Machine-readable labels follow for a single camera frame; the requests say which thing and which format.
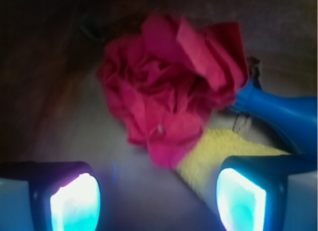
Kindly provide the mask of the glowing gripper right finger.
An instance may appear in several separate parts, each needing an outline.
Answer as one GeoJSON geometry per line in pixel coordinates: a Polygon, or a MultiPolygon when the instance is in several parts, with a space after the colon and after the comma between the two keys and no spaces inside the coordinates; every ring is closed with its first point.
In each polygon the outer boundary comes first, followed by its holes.
{"type": "Polygon", "coordinates": [[[230,156],[216,200],[228,231],[316,231],[317,162],[297,155],[230,156]]]}

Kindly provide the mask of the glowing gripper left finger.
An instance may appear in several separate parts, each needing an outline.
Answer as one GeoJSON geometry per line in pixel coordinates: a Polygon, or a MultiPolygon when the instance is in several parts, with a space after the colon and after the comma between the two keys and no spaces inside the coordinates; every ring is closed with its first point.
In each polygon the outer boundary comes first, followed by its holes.
{"type": "Polygon", "coordinates": [[[100,199],[99,184],[86,162],[0,165],[2,231],[93,231],[100,199]]]}

